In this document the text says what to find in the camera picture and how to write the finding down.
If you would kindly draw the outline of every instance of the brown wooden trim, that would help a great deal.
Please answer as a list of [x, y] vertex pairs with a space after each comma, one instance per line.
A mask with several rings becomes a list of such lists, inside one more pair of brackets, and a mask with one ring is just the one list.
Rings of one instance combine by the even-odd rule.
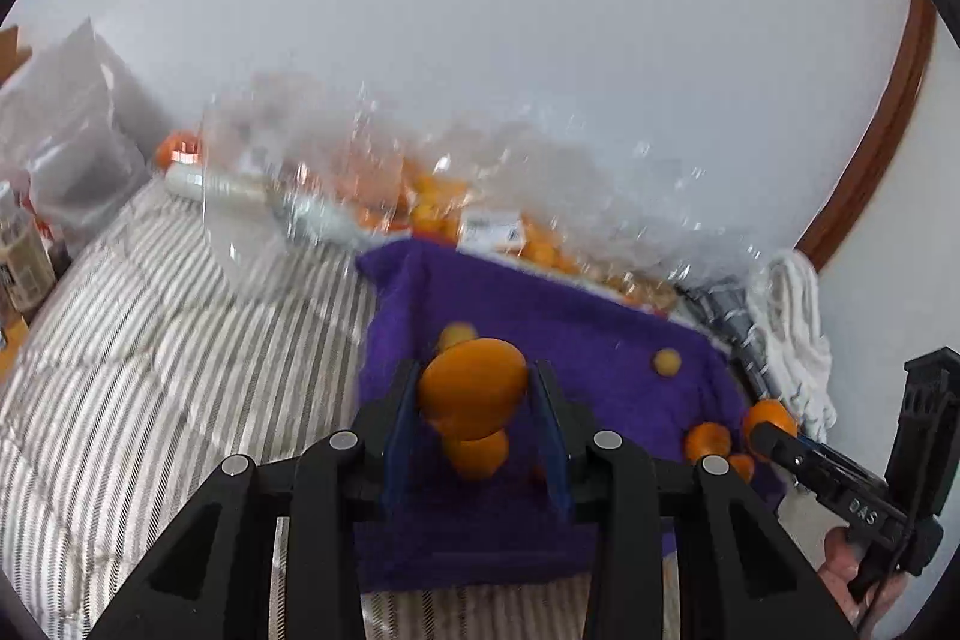
[[937, 10], [932, 1], [910, 0], [904, 37], [877, 114], [827, 204], [797, 242], [797, 249], [810, 258], [817, 271], [827, 266], [850, 234], [893, 161], [917, 103], [936, 26]]

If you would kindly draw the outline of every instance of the quilted bedspread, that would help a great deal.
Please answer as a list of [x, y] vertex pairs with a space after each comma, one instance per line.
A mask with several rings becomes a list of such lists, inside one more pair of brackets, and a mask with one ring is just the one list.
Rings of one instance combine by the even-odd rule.
[[[50, 637], [90, 631], [225, 456], [289, 458], [352, 420], [373, 288], [342, 249], [300, 252], [296, 285], [238, 297], [199, 205], [154, 181], [44, 307], [0, 386], [0, 565]], [[276, 637], [284, 564], [281, 525]], [[572, 640], [588, 588], [576, 576], [380, 593], [363, 609], [368, 637]]]

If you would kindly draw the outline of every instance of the bottle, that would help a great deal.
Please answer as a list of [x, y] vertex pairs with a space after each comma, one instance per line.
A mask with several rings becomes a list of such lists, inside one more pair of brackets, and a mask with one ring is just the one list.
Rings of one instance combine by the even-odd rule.
[[8, 182], [0, 182], [0, 282], [27, 319], [56, 284], [34, 218], [17, 204]]
[[13, 365], [16, 352], [27, 338], [27, 324], [13, 309], [13, 302], [5, 287], [0, 286], [0, 384]]

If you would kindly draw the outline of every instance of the purple towel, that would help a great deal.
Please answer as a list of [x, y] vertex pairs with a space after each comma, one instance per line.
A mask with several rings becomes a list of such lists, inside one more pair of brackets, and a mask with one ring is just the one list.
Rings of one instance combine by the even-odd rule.
[[[382, 396], [403, 359], [431, 359], [443, 327], [467, 321], [505, 339], [527, 360], [549, 360], [570, 401], [652, 456], [683, 461], [683, 435], [704, 421], [738, 437], [745, 404], [716, 350], [699, 333], [582, 290], [416, 239], [357, 261], [379, 293], [360, 375], [361, 402]], [[680, 352], [677, 376], [651, 369], [661, 348]], [[507, 432], [510, 456], [486, 482], [459, 480], [435, 432], [421, 424], [410, 493], [386, 524], [356, 530], [361, 588], [403, 590], [548, 581], [589, 571], [594, 529], [557, 517], [531, 480], [536, 443], [529, 408]], [[768, 493], [782, 486], [757, 476]], [[664, 535], [664, 554], [672, 551]]]

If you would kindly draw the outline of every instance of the black cable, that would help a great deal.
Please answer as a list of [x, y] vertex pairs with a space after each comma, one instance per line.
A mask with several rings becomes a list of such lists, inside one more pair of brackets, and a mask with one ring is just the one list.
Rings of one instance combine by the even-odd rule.
[[[949, 403], [949, 396], [944, 396], [944, 398], [940, 401], [940, 408], [937, 410], [937, 417], [935, 419], [937, 422], [943, 418], [944, 412], [947, 410], [947, 403]], [[896, 571], [896, 565], [899, 564], [901, 557], [904, 556], [907, 546], [910, 544], [910, 539], [913, 537], [914, 525], [917, 523], [917, 513], [920, 511], [920, 499], [923, 498], [923, 487], [925, 487], [926, 482], [926, 469], [928, 469], [928, 466], [930, 465], [930, 456], [933, 455], [933, 431], [935, 431], [935, 429], [936, 426], [930, 427], [930, 434], [928, 434], [925, 448], [923, 448], [923, 458], [920, 459], [920, 477], [918, 477], [917, 485], [913, 490], [913, 496], [910, 498], [910, 510], [906, 516], [904, 536], [901, 538], [901, 544], [896, 547], [896, 551], [894, 551], [894, 555], [891, 557], [890, 563], [887, 565], [886, 572], [884, 572], [882, 578], [877, 581], [877, 589], [874, 591], [874, 598], [870, 601], [870, 605], [867, 605], [867, 609], [856, 622], [856, 633], [861, 637], [866, 636], [864, 632], [867, 629], [867, 622], [870, 621], [870, 617], [872, 614], [874, 614], [874, 611], [877, 608], [877, 603], [880, 601], [880, 596], [883, 594], [883, 589], [886, 588], [886, 585], [894, 575], [894, 572]]]

